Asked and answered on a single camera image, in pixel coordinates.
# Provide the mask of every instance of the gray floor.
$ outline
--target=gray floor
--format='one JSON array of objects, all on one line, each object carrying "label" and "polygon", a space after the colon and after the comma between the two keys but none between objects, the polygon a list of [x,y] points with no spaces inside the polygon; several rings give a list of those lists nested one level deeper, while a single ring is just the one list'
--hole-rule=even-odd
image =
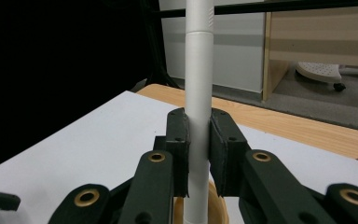
[{"label": "gray floor", "polygon": [[[219,86],[213,86],[213,96],[358,130],[358,69],[347,68],[340,73],[344,91],[335,91],[333,83],[300,76],[292,65],[266,102],[261,101],[260,94]],[[176,82],[185,87],[182,79]]]}]

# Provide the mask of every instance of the white tabletop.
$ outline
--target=white tabletop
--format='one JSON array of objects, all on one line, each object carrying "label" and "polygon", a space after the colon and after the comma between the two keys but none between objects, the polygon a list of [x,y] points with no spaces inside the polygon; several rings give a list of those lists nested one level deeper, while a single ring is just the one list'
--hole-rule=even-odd
[{"label": "white tabletop", "polygon": [[[177,108],[129,91],[16,157],[0,164],[0,191],[21,198],[18,211],[0,211],[0,224],[44,224],[64,197],[84,184],[113,189],[133,177],[138,161],[165,135]],[[358,161],[240,126],[253,149],[277,155],[305,186],[358,186]],[[226,198],[230,223],[243,223],[238,198]]]}]

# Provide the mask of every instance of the white pole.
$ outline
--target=white pole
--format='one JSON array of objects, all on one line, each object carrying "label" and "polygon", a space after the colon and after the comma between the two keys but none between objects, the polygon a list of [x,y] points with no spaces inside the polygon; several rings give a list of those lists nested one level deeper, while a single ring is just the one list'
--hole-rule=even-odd
[{"label": "white pole", "polygon": [[212,111],[213,0],[186,0],[185,112],[190,149],[185,224],[208,223],[209,118]]}]

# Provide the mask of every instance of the white tube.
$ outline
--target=white tube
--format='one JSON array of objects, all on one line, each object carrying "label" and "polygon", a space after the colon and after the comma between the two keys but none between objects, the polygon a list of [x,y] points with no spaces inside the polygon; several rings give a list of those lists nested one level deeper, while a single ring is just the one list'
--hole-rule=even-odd
[{"label": "white tube", "polygon": [[186,105],[190,149],[185,224],[208,223],[209,118],[212,111],[213,0],[186,1]]}]

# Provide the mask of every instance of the horizontal black rod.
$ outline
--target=horizontal black rod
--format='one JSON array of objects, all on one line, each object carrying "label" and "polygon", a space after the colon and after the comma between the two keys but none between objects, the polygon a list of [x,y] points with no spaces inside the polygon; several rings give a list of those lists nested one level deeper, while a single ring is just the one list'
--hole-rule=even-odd
[{"label": "horizontal black rod", "polygon": [[[358,0],[278,0],[256,3],[233,4],[214,7],[214,15],[243,14],[256,12],[276,12],[309,10],[333,7],[358,7]],[[185,9],[152,12],[155,18],[185,17]]]}]

